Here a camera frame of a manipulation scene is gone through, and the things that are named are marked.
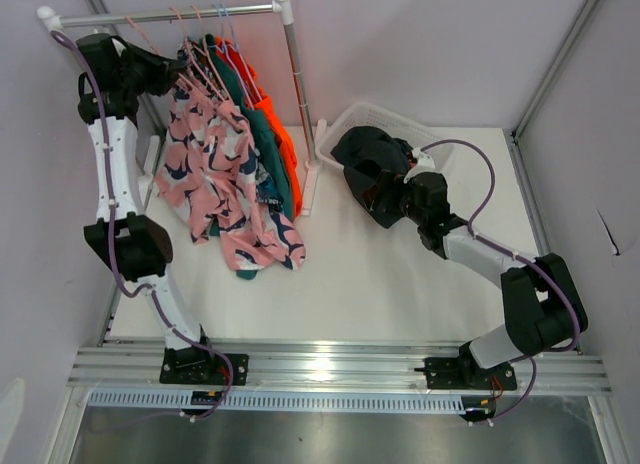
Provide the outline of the orange shorts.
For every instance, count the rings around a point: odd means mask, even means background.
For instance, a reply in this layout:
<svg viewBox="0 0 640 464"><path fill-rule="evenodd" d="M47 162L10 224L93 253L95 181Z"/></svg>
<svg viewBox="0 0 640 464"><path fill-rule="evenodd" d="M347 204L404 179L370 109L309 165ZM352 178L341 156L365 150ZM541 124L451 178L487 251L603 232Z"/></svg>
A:
<svg viewBox="0 0 640 464"><path fill-rule="evenodd" d="M219 37L215 37L215 46L216 46L216 54L225 62L222 54L219 52L217 44L219 43ZM273 102L271 97L266 93L266 91L260 87L262 90L262 94L265 96L265 104L267 105L266 111L261 111L256 109L258 113L264 116L264 119L267 123L268 129L271 131L271 134L274 137L274 143L276 144L281 159L283 161L284 170L289 180L289 184L291 187L291 201L293 206L292 216L290 220L295 220L301 213L302 205L303 205L303 197L300 182L297 175L297 155L295 146L291 136L288 131L285 129L282 124L280 118L276 114Z"/></svg>

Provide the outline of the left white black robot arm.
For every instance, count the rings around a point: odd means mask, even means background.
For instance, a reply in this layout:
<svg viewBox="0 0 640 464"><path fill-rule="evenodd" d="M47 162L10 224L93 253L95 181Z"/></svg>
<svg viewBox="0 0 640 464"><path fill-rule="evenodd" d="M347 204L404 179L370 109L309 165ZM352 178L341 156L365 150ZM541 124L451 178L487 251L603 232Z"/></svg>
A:
<svg viewBox="0 0 640 464"><path fill-rule="evenodd" d="M222 384L223 362L186 308L171 274L171 239L146 215L135 169L138 98L166 94L184 66L107 33L80 38L72 49L84 68L78 112L94 145L99 182L96 221L84 228L85 241L121 293L143 296L164 327L161 383Z"/></svg>

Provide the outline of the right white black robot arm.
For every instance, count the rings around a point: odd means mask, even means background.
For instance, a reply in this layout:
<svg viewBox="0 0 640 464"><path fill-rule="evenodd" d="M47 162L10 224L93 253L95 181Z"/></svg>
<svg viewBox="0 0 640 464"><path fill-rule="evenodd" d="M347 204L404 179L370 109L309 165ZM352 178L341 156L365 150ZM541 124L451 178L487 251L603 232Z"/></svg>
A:
<svg viewBox="0 0 640 464"><path fill-rule="evenodd" d="M389 171L362 194L375 217L408 218L423 246L494 284L501 293L504 322L459 347L453 358L427 357L420 367L428 388L490 390L517 387L513 362L544 351L573 349L589 325L575 283L563 258L520 253L473 232L450 209L443 175L412 177Z"/></svg>

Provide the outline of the black shorts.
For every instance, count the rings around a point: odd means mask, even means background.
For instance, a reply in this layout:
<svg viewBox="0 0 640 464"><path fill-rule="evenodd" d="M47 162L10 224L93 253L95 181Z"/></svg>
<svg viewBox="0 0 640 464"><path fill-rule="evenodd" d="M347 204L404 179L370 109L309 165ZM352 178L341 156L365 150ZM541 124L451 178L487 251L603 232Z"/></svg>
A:
<svg viewBox="0 0 640 464"><path fill-rule="evenodd" d="M376 181L381 171L390 171L394 174L400 174L403 177L409 171L411 167L410 161L408 167L403 172L399 172L392 169L387 169L383 166L376 164L373 161L366 160L363 163L357 165L354 168L347 166L343 167L343 174L347 185L361 207L367 212L362 202L362 193L371 187ZM425 215L421 222L414 222L418 226L418 232L421 236L425 237L428 233L428 225L433 217L433 214L429 211L431 201L437 195L437 186L442 183L442 179L437 177L433 172L424 172L416 176L425 187ZM396 222L376 222L385 229L392 227Z"/></svg>

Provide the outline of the pink wire hanger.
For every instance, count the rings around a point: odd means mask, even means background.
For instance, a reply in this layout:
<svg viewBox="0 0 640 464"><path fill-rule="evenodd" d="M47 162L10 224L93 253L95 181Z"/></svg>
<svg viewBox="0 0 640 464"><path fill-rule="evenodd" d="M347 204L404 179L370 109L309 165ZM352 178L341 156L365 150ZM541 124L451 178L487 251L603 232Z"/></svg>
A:
<svg viewBox="0 0 640 464"><path fill-rule="evenodd" d="M132 29L134 29L141 36L141 38L146 42L146 44L149 47L150 51L152 51L156 55L161 55L161 52L154 45L152 40L149 38L148 34L143 30L143 28L139 24L137 24L134 21L134 19L132 17L130 17L128 15L125 15L125 20L129 24L129 26Z"/></svg>

